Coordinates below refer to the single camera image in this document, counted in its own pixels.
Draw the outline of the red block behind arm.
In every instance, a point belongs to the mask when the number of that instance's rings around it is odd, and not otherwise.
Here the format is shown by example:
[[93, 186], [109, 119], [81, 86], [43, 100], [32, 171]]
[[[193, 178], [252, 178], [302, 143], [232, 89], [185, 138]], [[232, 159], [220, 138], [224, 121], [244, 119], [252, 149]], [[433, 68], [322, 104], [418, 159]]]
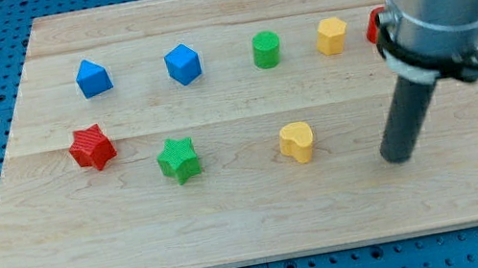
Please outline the red block behind arm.
[[375, 7], [371, 12], [370, 12], [370, 17], [369, 17], [369, 22], [367, 25], [367, 30], [366, 30], [366, 39], [369, 41], [369, 43], [375, 44], [377, 41], [377, 35], [378, 35], [378, 28], [376, 27], [376, 21], [375, 18], [378, 16], [380, 12], [384, 11], [383, 6]]

